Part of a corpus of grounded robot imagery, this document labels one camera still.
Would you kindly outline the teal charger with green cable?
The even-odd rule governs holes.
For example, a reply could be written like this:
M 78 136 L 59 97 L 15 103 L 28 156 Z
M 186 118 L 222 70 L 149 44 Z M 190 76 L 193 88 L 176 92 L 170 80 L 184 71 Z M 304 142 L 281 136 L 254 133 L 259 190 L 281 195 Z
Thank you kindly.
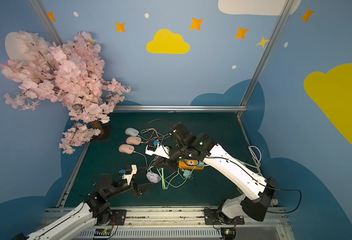
M 184 170 L 184 173 L 183 173 L 183 178 L 186 180 L 186 179 L 193 179 L 194 178 L 194 175 L 193 175 L 193 170 Z

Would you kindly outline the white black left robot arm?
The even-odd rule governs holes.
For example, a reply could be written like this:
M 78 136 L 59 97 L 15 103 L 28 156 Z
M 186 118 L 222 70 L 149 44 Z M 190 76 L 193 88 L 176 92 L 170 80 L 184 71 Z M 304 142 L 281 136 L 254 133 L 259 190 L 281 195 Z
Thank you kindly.
M 114 181 L 106 175 L 94 185 L 94 191 L 72 211 L 50 225 L 25 236 L 19 233 L 14 240 L 71 240 L 95 225 L 106 225 L 113 219 L 109 198 L 132 190 L 141 197 L 154 184 L 137 185 L 134 179 Z

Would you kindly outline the lilac wireless mouse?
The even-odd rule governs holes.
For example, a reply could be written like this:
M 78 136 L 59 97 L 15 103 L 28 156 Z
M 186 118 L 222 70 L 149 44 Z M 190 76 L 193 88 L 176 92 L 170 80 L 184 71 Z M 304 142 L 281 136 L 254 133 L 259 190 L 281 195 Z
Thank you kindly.
M 146 177 L 151 183 L 154 183 L 154 184 L 157 184 L 162 180 L 160 175 L 153 172 L 147 172 Z

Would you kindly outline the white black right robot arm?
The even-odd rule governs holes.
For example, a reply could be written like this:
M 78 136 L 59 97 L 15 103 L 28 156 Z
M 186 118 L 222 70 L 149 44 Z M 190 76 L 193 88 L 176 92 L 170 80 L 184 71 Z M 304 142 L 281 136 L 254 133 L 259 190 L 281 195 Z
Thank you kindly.
M 230 224 L 235 218 L 247 215 L 255 221 L 265 219 L 278 182 L 264 178 L 248 169 L 245 164 L 232 157 L 208 135 L 194 136 L 182 123 L 171 127 L 169 134 L 176 147 L 161 157 L 158 168 L 175 171 L 182 160 L 197 160 L 216 169 L 243 193 L 237 198 L 223 201 L 219 208 L 210 210 L 208 218 L 213 224 Z

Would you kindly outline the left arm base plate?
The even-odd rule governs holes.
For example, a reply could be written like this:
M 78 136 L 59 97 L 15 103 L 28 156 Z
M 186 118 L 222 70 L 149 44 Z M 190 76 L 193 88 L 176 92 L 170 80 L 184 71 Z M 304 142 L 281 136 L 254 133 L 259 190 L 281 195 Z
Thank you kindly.
M 97 217 L 97 225 L 123 226 L 126 220 L 127 210 L 107 209 Z

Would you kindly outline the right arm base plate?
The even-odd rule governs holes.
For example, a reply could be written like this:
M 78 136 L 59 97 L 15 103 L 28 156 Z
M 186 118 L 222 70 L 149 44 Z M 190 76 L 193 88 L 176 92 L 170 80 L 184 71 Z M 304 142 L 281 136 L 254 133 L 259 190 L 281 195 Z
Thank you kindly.
M 233 219 L 224 215 L 220 210 L 204 208 L 204 220 L 206 225 L 244 225 L 243 216 L 237 216 Z

